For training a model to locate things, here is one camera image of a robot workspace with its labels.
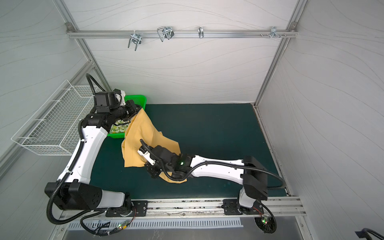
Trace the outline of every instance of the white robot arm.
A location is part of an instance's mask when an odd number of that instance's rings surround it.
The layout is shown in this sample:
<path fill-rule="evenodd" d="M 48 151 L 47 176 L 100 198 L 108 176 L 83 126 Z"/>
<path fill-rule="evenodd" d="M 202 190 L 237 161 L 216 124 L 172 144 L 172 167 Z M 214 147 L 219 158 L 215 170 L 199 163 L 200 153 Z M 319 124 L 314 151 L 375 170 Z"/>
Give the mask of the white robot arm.
<path fill-rule="evenodd" d="M 45 193 L 50 198 L 47 217 L 51 223 L 68 223 L 96 209 L 118 209 L 123 213 L 121 216 L 131 212 L 132 202 L 128 193 L 106 191 L 89 185 L 93 164 L 111 126 L 120 119 L 129 121 L 141 109 L 132 100 L 124 103 L 124 96 L 125 93 L 117 89 L 94 93 L 95 107 L 79 123 L 80 140 L 68 165 L 56 182 L 49 182 L 45 187 Z M 162 146 L 148 146 L 142 139 L 140 142 L 142 146 L 138 154 L 146 159 L 145 166 L 153 178 L 163 172 L 174 181 L 205 176 L 236 182 L 243 185 L 238 198 L 239 207 L 250 209 L 255 201 L 267 199 L 267 175 L 282 182 L 276 188 L 285 186 L 280 176 L 267 171 L 254 157 L 227 161 L 197 155 L 177 155 Z M 72 218 L 58 220 L 51 212 L 54 203 L 62 210 L 84 211 Z"/>

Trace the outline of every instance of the wire rack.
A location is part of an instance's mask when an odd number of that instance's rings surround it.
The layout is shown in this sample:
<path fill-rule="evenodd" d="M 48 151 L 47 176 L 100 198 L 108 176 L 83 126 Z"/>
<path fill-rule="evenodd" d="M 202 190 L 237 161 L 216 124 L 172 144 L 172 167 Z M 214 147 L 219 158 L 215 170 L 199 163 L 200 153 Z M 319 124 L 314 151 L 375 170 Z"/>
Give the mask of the wire rack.
<path fill-rule="evenodd" d="M 89 86 L 63 83 L 16 132 L 12 140 L 37 155 L 72 155 L 79 141 L 78 123 L 94 106 Z"/>

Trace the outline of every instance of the green plastic basket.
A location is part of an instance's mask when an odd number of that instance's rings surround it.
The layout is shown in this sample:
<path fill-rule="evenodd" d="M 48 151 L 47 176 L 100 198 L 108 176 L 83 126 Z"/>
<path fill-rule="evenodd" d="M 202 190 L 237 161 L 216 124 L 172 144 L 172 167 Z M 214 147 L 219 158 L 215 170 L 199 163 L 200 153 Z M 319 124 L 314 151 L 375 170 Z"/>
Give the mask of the green plastic basket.
<path fill-rule="evenodd" d="M 125 101 L 133 100 L 135 102 L 135 104 L 142 106 L 143 109 L 145 110 L 147 98 L 144 95 L 128 95 L 128 96 L 124 97 L 124 100 Z M 109 133 L 107 136 L 111 137 L 111 138 L 124 138 L 125 133 L 124 132 Z"/>

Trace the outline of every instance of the table surface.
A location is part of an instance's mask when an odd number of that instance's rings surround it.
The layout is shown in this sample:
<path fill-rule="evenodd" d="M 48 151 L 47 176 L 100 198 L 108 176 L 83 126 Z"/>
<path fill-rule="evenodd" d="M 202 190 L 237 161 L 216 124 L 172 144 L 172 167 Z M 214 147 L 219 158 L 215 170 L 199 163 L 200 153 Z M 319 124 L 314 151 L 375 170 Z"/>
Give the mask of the table surface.
<path fill-rule="evenodd" d="M 182 153 L 235 160 L 254 156 L 269 171 L 275 164 L 251 104 L 149 104 L 146 113 L 163 135 L 179 142 Z M 171 184 L 152 179 L 145 167 L 124 167 L 123 139 L 107 137 L 92 169 L 91 185 L 129 192 L 133 199 L 237 197 L 241 185 L 212 177 L 188 178 Z M 279 185 L 268 177 L 268 185 Z M 284 189 L 269 196 L 286 196 Z"/>

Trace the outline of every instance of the red wire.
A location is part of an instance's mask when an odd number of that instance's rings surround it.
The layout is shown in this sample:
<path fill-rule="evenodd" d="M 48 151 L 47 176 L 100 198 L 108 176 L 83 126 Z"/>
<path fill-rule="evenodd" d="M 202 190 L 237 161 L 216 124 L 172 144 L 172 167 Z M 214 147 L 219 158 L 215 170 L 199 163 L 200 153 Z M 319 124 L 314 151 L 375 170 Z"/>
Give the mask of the red wire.
<path fill-rule="evenodd" d="M 134 209 L 135 210 L 135 215 L 133 215 L 133 218 L 132 218 L 132 220 L 131 220 L 131 222 L 135 219 L 135 217 L 136 217 L 136 209 Z"/>
<path fill-rule="evenodd" d="M 255 207 L 252 207 L 252 208 L 260 213 L 260 217 L 263 217 L 262 215 L 264 215 L 264 214 L 262 214 L 257 208 L 255 208 Z"/>

